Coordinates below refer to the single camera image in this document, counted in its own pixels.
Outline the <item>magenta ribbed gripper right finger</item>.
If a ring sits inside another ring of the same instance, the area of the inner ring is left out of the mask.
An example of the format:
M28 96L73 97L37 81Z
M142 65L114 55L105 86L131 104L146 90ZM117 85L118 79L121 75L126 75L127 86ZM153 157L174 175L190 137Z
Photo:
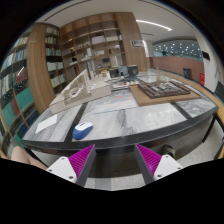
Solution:
M139 144L135 145L134 154L146 184L182 169L182 166L170 155L159 155Z

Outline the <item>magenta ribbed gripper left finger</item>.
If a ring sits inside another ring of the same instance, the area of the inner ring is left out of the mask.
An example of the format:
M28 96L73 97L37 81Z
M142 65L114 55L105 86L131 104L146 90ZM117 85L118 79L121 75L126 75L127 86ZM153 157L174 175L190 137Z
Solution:
M95 146L88 146L70 157L60 157L47 171L81 187L85 186L96 156Z

